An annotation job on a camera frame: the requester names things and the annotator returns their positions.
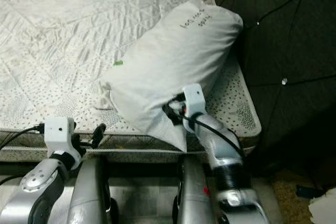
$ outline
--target green sticker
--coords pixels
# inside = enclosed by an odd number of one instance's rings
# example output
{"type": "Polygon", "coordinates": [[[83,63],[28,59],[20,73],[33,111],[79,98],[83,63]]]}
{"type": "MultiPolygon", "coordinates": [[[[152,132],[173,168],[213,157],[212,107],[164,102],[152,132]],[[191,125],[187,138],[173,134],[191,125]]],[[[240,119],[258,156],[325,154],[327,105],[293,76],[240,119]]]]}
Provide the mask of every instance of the green sticker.
{"type": "Polygon", "coordinates": [[[120,66],[120,65],[123,65],[123,64],[124,64],[124,62],[122,60],[118,60],[113,65],[114,66],[120,66]]]}

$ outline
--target mattress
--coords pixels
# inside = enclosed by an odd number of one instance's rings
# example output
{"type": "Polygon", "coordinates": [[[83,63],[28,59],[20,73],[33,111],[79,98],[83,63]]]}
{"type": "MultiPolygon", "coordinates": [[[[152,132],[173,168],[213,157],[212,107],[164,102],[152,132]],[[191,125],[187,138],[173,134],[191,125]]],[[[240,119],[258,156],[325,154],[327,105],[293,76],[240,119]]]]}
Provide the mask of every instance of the mattress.
{"type": "MultiPolygon", "coordinates": [[[[0,0],[0,141],[48,116],[69,116],[86,138],[98,124],[107,125],[101,152],[179,153],[144,136],[116,110],[94,107],[99,78],[185,1],[0,0]]],[[[207,110],[240,137],[253,138],[261,131],[233,54],[207,98],[207,110]]],[[[38,152],[45,155],[45,150],[42,136],[26,134],[0,152],[0,161],[39,159],[38,152]]],[[[201,150],[189,136],[188,151],[201,150]]]]}

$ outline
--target white bracket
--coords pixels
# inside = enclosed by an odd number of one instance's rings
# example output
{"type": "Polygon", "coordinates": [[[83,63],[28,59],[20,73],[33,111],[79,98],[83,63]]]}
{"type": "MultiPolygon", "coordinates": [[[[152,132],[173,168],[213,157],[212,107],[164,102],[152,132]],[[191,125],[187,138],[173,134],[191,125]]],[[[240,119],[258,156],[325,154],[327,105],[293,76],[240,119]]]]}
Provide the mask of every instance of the white bracket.
{"type": "Polygon", "coordinates": [[[76,169],[81,162],[81,156],[71,143],[71,136],[75,128],[73,122],[72,118],[66,117],[47,118],[45,121],[44,142],[48,148],[48,157],[52,153],[61,155],[66,152],[75,160],[71,169],[76,169]]]}
{"type": "MultiPolygon", "coordinates": [[[[183,88],[185,96],[185,116],[191,118],[195,113],[207,114],[205,110],[205,99],[202,92],[202,87],[198,83],[190,84],[183,88]]],[[[194,133],[194,130],[189,127],[189,121],[183,119],[183,126],[187,131],[194,133]]]]}

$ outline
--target pillow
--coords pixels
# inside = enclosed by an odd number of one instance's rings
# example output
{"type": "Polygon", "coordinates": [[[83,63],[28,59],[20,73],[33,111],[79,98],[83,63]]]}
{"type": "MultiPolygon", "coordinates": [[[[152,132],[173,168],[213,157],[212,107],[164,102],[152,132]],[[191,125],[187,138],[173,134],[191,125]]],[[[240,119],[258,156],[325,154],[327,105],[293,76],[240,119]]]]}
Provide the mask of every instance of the pillow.
{"type": "Polygon", "coordinates": [[[206,96],[242,28],[240,16],[222,7],[202,0],[181,4],[103,75],[100,101],[109,96],[137,129],[186,152],[184,127],[174,126],[162,105],[191,83],[199,83],[206,96]]]}

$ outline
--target dark upholstered headboard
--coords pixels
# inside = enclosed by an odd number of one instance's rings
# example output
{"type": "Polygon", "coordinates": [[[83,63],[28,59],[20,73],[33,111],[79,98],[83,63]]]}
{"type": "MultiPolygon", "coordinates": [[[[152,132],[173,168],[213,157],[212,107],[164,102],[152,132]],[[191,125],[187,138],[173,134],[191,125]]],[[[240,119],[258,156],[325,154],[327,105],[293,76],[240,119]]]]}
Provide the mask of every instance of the dark upholstered headboard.
{"type": "Polygon", "coordinates": [[[335,146],[336,0],[216,3],[244,21],[235,49],[263,126],[258,155],[335,146]]]}

